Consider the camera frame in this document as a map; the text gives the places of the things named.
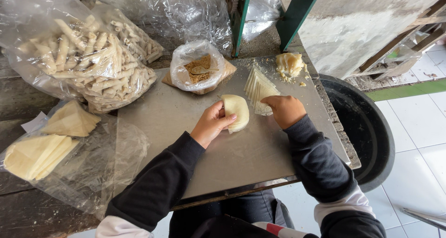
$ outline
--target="hand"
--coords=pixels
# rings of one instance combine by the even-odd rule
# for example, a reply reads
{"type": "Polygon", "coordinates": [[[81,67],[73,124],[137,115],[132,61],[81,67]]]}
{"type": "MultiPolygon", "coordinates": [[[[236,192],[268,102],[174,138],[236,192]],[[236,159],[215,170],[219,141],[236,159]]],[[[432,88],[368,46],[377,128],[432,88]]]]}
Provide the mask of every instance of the hand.
{"type": "Polygon", "coordinates": [[[219,135],[221,130],[227,129],[227,126],[236,119],[236,114],[225,116],[223,101],[217,101],[204,110],[203,115],[198,120],[190,136],[206,149],[210,142],[219,135]]]}
{"type": "Polygon", "coordinates": [[[260,102],[269,104],[272,108],[274,119],[282,129],[291,127],[306,115],[302,102],[290,95],[269,96],[263,98],[260,102]]]}

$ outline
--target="black long-sleeve shirt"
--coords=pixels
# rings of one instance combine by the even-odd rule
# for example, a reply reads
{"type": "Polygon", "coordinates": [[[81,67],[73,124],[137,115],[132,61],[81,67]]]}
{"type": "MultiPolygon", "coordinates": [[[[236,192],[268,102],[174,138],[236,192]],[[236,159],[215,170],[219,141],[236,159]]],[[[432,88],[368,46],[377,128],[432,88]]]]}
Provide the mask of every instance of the black long-sleeve shirt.
{"type": "MultiPolygon", "coordinates": [[[[308,115],[284,132],[289,137],[297,175],[307,192],[320,202],[315,207],[315,218],[321,237],[385,237],[353,171],[333,152],[330,139],[316,130],[308,115]]],[[[183,196],[204,151],[184,132],[147,164],[134,183],[110,201],[96,236],[152,237],[157,223],[183,196]]],[[[194,237],[277,237],[259,226],[221,216],[206,221],[194,237]]]]}

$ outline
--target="plastic spoon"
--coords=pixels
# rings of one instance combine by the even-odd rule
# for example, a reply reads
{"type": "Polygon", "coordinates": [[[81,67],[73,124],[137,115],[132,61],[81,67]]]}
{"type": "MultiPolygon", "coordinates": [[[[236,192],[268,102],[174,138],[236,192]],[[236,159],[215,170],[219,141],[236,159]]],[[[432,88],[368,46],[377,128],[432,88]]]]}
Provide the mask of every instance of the plastic spoon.
{"type": "Polygon", "coordinates": [[[218,68],[209,68],[209,69],[205,69],[204,67],[194,67],[192,68],[192,71],[190,73],[192,74],[203,74],[203,73],[207,73],[210,71],[220,71],[220,69],[218,68]]]}

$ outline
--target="white sleeve cuff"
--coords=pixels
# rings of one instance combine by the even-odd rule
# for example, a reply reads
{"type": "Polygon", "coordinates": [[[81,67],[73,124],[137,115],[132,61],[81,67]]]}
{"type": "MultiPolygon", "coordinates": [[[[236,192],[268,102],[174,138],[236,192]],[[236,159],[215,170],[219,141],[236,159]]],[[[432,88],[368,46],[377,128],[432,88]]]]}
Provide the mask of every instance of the white sleeve cuff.
{"type": "Polygon", "coordinates": [[[365,197],[360,187],[356,186],[356,188],[349,195],[338,201],[317,204],[315,206],[315,220],[318,222],[319,227],[321,227],[324,217],[332,212],[343,210],[368,212],[376,218],[375,214],[372,212],[371,206],[368,205],[367,197],[365,197]]]}
{"type": "Polygon", "coordinates": [[[96,229],[95,238],[154,238],[155,236],[145,229],[131,224],[117,216],[107,216],[96,229]]]}

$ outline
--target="concrete wall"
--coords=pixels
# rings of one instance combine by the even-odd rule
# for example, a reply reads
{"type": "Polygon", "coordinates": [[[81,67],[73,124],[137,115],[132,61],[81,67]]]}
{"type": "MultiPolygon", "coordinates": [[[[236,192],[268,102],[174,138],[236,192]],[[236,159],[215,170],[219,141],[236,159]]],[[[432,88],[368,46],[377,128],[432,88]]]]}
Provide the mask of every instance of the concrete wall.
{"type": "Polygon", "coordinates": [[[346,78],[438,0],[317,0],[299,36],[322,74],[346,78]]]}

